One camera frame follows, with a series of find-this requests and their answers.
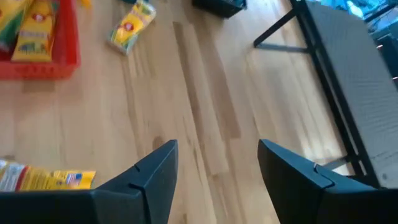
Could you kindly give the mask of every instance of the black plastic piece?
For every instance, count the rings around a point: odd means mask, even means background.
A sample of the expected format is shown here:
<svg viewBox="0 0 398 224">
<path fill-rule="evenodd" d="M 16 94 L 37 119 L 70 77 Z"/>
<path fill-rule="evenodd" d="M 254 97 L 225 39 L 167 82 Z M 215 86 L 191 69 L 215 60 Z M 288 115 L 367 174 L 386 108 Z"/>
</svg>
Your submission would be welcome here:
<svg viewBox="0 0 398 224">
<path fill-rule="evenodd" d="M 262 178 L 281 224 L 396 223 L 398 190 L 376 190 L 260 140 Z"/>
<path fill-rule="evenodd" d="M 137 0 L 122 0 L 126 3 L 130 3 L 130 4 L 135 4 L 137 2 Z"/>
<path fill-rule="evenodd" d="M 94 190 L 1 193 L 1 223 L 166 224 L 177 168 L 171 140 Z"/>
<path fill-rule="evenodd" d="M 192 4 L 217 16 L 229 18 L 247 9 L 246 0 L 192 0 Z"/>
</svg>

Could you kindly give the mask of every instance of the black table leg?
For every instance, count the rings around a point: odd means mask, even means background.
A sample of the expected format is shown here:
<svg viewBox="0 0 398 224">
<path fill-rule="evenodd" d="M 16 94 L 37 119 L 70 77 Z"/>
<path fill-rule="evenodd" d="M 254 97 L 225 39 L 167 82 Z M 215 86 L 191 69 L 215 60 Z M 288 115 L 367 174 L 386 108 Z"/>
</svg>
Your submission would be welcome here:
<svg viewBox="0 0 398 224">
<path fill-rule="evenodd" d="M 379 16 L 383 15 L 384 13 L 390 11 L 391 9 L 395 8 L 397 6 L 397 4 L 389 4 L 386 7 L 382 8 L 381 10 L 377 11 L 376 13 L 374 13 L 373 15 L 369 16 L 368 18 L 366 18 L 364 21 L 366 23 L 371 22 L 372 20 L 374 20 L 375 18 L 378 18 Z"/>
<path fill-rule="evenodd" d="M 257 47 L 261 42 L 263 42 L 265 39 L 267 39 L 271 34 L 273 34 L 275 31 L 277 31 L 279 28 L 281 28 L 283 25 L 285 25 L 288 21 L 293 19 L 293 17 L 295 17 L 295 12 L 292 9 L 286 15 L 284 15 L 282 18 L 280 18 L 274 25 L 272 25 L 269 29 L 267 29 L 264 33 L 262 33 L 253 42 L 253 46 Z"/>
<path fill-rule="evenodd" d="M 334 161 L 331 161 L 331 162 L 323 165 L 323 167 L 327 168 L 327 169 L 330 169 L 330 170 L 333 170 L 333 169 L 341 167 L 342 165 L 345 165 L 345 164 L 347 164 L 347 163 L 349 163 L 351 161 L 352 161 L 352 158 L 350 158 L 350 156 L 347 155 L 347 156 L 343 156 L 341 158 L 338 158 L 338 159 L 336 159 Z"/>
<path fill-rule="evenodd" d="M 347 177 L 378 189 L 378 186 L 373 185 L 373 180 L 368 175 L 349 175 Z"/>
<path fill-rule="evenodd" d="M 279 44 L 260 43 L 259 45 L 256 46 L 256 48 L 264 49 L 264 50 L 279 50 L 279 51 L 284 51 L 284 52 L 309 53 L 307 48 L 291 47 L 291 46 L 284 46 L 284 45 L 279 45 Z"/>
</svg>

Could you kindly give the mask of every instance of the yellow package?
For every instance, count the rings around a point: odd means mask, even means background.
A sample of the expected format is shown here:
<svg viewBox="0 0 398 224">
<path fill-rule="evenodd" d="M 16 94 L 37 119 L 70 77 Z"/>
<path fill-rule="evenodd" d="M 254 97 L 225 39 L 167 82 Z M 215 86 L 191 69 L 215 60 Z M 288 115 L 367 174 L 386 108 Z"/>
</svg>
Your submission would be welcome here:
<svg viewBox="0 0 398 224">
<path fill-rule="evenodd" d="M 90 189 L 95 177 L 95 171 L 57 170 L 52 176 L 64 181 L 75 189 Z"/>
<path fill-rule="evenodd" d="M 32 0 L 0 0 L 0 49 L 8 52 Z"/>
<path fill-rule="evenodd" d="M 149 3 L 138 0 L 129 14 L 112 30 L 108 42 L 126 54 L 137 40 L 138 34 L 155 18 L 156 10 Z"/>
<path fill-rule="evenodd" d="M 49 172 L 0 159 L 0 192 L 90 189 L 94 176 L 93 171 Z"/>
<path fill-rule="evenodd" d="M 11 60 L 51 62 L 58 7 L 56 1 L 35 0 L 22 23 Z"/>
</svg>

